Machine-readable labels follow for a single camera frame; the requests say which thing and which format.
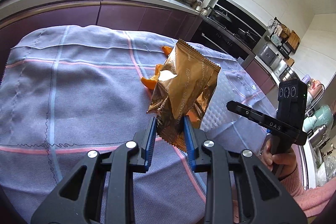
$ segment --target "gold snack bag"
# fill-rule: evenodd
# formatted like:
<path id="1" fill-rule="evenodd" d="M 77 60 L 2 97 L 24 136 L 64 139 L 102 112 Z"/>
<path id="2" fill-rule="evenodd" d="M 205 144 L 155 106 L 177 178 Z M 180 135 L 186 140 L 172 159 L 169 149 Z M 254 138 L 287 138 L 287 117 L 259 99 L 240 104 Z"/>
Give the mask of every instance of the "gold snack bag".
<path id="1" fill-rule="evenodd" d="M 164 63 L 148 112 L 157 113 L 157 134 L 186 151 L 182 117 L 199 128 L 221 68 L 179 40 Z"/>

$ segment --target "camera lens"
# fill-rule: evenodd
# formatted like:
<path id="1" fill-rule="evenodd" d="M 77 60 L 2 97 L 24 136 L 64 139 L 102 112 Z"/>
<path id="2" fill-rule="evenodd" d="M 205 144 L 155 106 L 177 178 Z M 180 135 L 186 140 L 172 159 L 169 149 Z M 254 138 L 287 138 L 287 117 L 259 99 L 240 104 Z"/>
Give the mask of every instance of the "camera lens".
<path id="1" fill-rule="evenodd" d="M 289 87 L 285 88 L 285 91 L 284 91 L 283 95 L 284 95 L 285 98 L 288 98 L 288 96 L 289 96 Z"/>
<path id="2" fill-rule="evenodd" d="M 292 87 L 292 89 L 291 89 L 291 96 L 294 97 L 295 93 L 296 93 L 296 89 L 295 89 L 295 87 Z"/>

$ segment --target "pink sweater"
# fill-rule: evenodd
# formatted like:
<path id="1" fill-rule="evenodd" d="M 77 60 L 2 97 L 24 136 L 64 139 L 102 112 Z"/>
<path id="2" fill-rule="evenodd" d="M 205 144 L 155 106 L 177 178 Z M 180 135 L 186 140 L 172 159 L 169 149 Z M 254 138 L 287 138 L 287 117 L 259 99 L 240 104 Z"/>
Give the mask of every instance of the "pink sweater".
<path id="1" fill-rule="evenodd" d="M 322 187 L 310 188 L 305 191 L 300 181 L 297 168 L 293 174 L 282 180 L 281 183 L 304 211 L 307 218 L 318 215 L 327 205 L 336 190 L 335 177 Z M 234 215 L 234 221 L 238 223 L 238 204 L 236 200 L 234 200 Z"/>

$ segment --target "black handle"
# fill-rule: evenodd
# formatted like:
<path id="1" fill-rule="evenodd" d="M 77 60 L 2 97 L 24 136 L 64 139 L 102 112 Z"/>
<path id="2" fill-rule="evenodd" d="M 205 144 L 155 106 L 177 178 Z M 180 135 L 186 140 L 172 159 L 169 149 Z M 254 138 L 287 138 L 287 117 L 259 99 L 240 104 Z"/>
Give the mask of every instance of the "black handle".
<path id="1" fill-rule="evenodd" d="M 271 136 L 271 149 L 270 153 L 272 155 L 288 153 L 292 143 L 290 141 L 285 141 L 281 139 L 279 136 L 272 135 Z M 283 165 L 278 165 L 273 163 L 272 173 L 278 178 L 283 169 Z"/>

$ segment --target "pot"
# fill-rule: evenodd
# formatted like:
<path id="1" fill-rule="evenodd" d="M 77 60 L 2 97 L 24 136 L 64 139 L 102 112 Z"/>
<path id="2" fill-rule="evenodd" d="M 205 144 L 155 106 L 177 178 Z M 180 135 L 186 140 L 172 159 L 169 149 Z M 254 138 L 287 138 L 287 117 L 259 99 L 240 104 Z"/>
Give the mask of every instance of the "pot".
<path id="1" fill-rule="evenodd" d="M 295 71 L 290 66 L 287 65 L 285 70 L 280 74 L 279 80 L 281 82 L 284 82 L 284 81 L 292 80 L 292 79 L 300 79 L 300 78 L 297 76 Z"/>
<path id="2" fill-rule="evenodd" d="M 220 11 L 216 11 L 216 10 L 213 10 L 213 11 L 214 11 L 216 17 L 221 16 L 221 17 L 225 18 L 227 21 L 229 21 L 229 22 L 232 23 L 232 20 L 231 20 L 231 18 L 229 18 L 229 17 L 227 16 L 227 13 L 224 14 L 224 13 L 222 13 L 222 12 L 220 12 Z"/>
<path id="3" fill-rule="evenodd" d="M 245 32 L 241 28 L 238 28 L 238 35 L 243 38 L 247 43 L 255 43 L 255 39 L 251 36 L 250 32 Z"/>

